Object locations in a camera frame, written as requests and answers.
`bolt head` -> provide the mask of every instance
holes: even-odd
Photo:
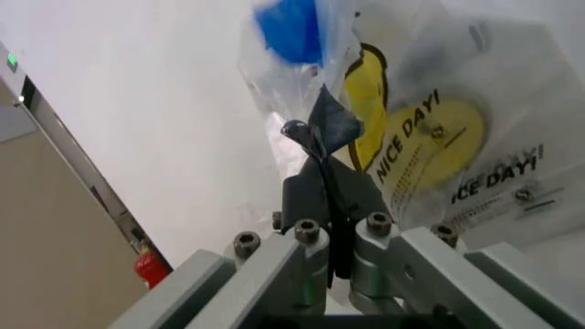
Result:
[[[295,238],[302,243],[313,243],[319,239],[319,223],[313,219],[301,219],[295,223]]]
[[[392,217],[384,212],[372,212],[366,218],[367,228],[375,236],[386,236],[392,228]]]
[[[272,213],[272,228],[280,230],[282,228],[282,211],[275,211]]]
[[[234,251],[240,258],[248,259],[260,246],[260,237],[252,231],[244,231],[234,238]]]
[[[433,232],[433,234],[435,234],[439,239],[443,240],[443,242],[452,248],[457,245],[459,236],[457,235],[455,229],[453,229],[451,226],[444,223],[435,224],[431,226],[431,232]]]

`blue plastic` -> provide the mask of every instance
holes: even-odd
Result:
[[[291,64],[323,66],[314,0],[281,0],[254,14],[266,47]]]

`printed plastic bag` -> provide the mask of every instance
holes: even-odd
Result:
[[[240,66],[281,167],[303,152],[275,131],[308,120],[325,85],[362,124],[334,155],[373,178],[402,228],[442,221],[480,246],[584,225],[583,86],[546,24],[481,1],[314,7],[322,62],[282,60],[254,24],[243,38]],[[489,223],[505,229],[481,231]]]

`green indicator light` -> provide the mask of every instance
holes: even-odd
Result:
[[[16,57],[14,57],[13,53],[8,52],[8,57],[6,58],[6,64],[10,67],[10,70],[13,73],[16,73],[16,68],[18,67],[18,62],[16,61]]]
[[[14,57],[13,53],[8,53],[8,64],[10,66],[16,66],[16,57]]]

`red fire extinguisher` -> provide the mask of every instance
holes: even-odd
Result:
[[[146,281],[151,290],[171,272],[158,255],[148,247],[146,240],[140,242],[140,256],[134,263],[134,271]]]

